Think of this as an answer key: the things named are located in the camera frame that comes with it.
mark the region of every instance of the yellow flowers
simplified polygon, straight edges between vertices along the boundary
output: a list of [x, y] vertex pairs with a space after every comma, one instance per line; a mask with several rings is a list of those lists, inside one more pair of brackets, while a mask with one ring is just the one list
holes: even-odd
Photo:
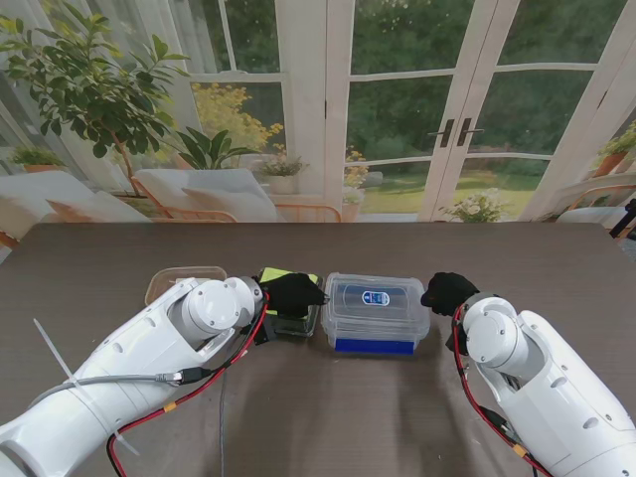
[[266, 127], [242, 110], [245, 102], [252, 99], [244, 86], [219, 85], [216, 82], [193, 83], [192, 91], [204, 132], [213, 137], [219, 131], [229, 130], [232, 147], [248, 147], [260, 151], [267, 145], [270, 137], [283, 130], [282, 124], [274, 123]]
[[[353, 146], [347, 148], [347, 156], [345, 162], [363, 162], [365, 158], [362, 153], [356, 151]], [[368, 166], [351, 166], [345, 167], [345, 187], [352, 187], [358, 189], [363, 185], [367, 175], [369, 174]]]

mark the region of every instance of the blue container base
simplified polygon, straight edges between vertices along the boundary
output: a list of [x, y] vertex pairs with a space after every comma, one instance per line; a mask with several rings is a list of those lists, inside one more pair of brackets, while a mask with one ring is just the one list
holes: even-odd
[[382, 355], [412, 355], [415, 344], [412, 341], [336, 340], [336, 351], [344, 353], [375, 353]]

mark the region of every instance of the door handle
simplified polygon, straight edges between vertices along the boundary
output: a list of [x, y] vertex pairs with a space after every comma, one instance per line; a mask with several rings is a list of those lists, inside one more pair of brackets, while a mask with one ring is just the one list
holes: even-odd
[[428, 132], [429, 136], [441, 136], [441, 142], [439, 143], [439, 147], [446, 147], [448, 145], [448, 139], [450, 139], [450, 131], [453, 129], [454, 119], [448, 119], [446, 121], [446, 126], [443, 131], [439, 132]]
[[463, 146], [464, 142], [466, 142], [466, 134], [470, 132], [484, 132], [485, 129], [468, 129], [470, 127], [470, 121], [472, 121], [472, 117], [467, 117], [464, 119], [464, 122], [461, 125], [461, 130], [459, 131], [459, 139], [457, 139], [457, 145]]

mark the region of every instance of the white flowers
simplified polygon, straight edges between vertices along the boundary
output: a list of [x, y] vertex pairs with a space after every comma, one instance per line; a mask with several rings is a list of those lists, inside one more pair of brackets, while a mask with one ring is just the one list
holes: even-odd
[[442, 210], [461, 222], [483, 223], [500, 221], [506, 206], [507, 203], [499, 197], [499, 189], [492, 188], [475, 192], [453, 207]]

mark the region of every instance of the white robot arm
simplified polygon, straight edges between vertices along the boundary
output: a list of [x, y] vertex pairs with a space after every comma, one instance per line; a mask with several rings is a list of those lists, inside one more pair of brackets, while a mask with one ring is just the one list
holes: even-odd
[[551, 475], [636, 477], [633, 422], [548, 321], [494, 296], [476, 295], [464, 313], [468, 354]]
[[[74, 380], [164, 375], [204, 366], [263, 304], [251, 278], [174, 285], [108, 336], [73, 374]], [[114, 430], [163, 405], [174, 386], [152, 381], [72, 385], [52, 393], [0, 427], [0, 475], [70, 475]], [[18, 456], [23, 472], [2, 448]]]

